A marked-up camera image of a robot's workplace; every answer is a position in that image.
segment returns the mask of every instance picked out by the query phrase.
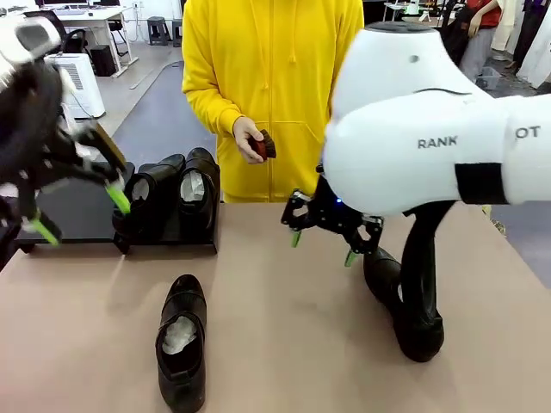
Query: brown object in hand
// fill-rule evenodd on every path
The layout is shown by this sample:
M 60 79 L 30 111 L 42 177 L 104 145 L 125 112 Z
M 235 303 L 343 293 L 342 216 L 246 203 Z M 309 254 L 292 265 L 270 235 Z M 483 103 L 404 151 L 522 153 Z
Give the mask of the brown object in hand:
M 276 144 L 274 140 L 270 137 L 269 133 L 264 129 L 260 131 L 264 136 L 264 140 L 258 142 L 254 138 L 249 138 L 249 145 L 252 150 L 262 157 L 264 161 L 268 160 L 269 157 L 275 158 L 276 153 Z

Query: black stool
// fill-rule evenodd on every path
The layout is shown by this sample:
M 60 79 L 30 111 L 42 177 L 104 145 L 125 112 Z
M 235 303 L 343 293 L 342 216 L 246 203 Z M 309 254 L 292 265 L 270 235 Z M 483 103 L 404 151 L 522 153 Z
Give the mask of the black stool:
M 163 17 L 154 16 L 147 19 L 147 31 L 150 46 L 154 44 L 168 46 L 171 38 L 166 20 Z
M 180 47 L 182 45 L 182 21 L 181 20 L 173 20 L 172 21 L 172 39 L 174 39 L 174 43 L 172 45 L 174 47 Z

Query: person in red shirt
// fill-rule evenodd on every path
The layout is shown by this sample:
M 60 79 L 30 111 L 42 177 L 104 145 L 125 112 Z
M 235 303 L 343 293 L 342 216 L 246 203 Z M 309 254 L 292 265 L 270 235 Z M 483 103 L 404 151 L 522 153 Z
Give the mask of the person in red shirt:
M 468 28 L 469 42 L 459 68 L 474 83 L 492 54 L 492 40 L 502 10 L 498 0 L 467 0 L 467 7 L 475 14 Z

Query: white air purifier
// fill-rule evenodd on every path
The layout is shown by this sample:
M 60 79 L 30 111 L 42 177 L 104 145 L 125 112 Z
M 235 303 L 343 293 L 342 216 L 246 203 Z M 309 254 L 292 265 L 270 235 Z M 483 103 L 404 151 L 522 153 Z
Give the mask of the white air purifier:
M 99 118 L 105 114 L 102 95 L 86 53 L 62 53 L 46 56 L 48 63 L 65 69 L 75 85 L 74 93 L 66 91 L 63 103 L 75 119 Z

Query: desk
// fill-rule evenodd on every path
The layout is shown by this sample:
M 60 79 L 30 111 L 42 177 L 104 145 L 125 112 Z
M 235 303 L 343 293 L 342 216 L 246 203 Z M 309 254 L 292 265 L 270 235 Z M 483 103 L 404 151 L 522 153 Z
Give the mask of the desk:
M 130 65 L 136 63 L 139 58 L 135 58 L 132 55 L 132 49 L 130 47 L 130 41 L 128 41 L 127 36 L 127 27 L 124 22 L 124 16 L 122 13 L 131 7 L 107 7 L 105 9 L 91 9 L 85 10 L 82 15 L 58 15 L 58 18 L 63 22 L 65 26 L 68 27 L 87 27 L 87 28 L 101 28 L 106 30 L 107 38 L 109 39 L 109 48 L 111 49 L 111 54 L 115 58 L 115 64 L 117 67 L 117 72 L 112 77 L 119 77 L 124 73 Z M 109 29 L 109 20 L 121 20 L 122 30 L 124 33 L 125 39 L 127 39 L 128 45 L 128 57 L 129 61 L 125 65 L 122 64 L 121 58 L 115 48 L 115 42 L 113 37 L 111 37 L 111 30 Z
M 394 19 L 396 18 L 396 11 L 397 10 L 405 10 L 407 9 L 409 3 L 385 3 L 385 14 L 382 17 L 382 20 L 385 22 L 387 20 L 387 9 L 390 9 L 393 11 L 393 19 L 392 22 L 394 22 Z M 419 11 L 428 10 L 428 7 L 419 7 Z
M 0 411 L 168 413 L 154 342 L 184 273 L 207 298 L 203 413 L 548 411 L 549 292 L 479 207 L 436 236 L 446 342 L 427 364 L 401 354 L 342 238 L 312 229 L 292 249 L 282 208 L 223 205 L 217 256 L 18 252 L 0 274 Z M 410 227 L 389 219 L 381 245 L 400 256 Z

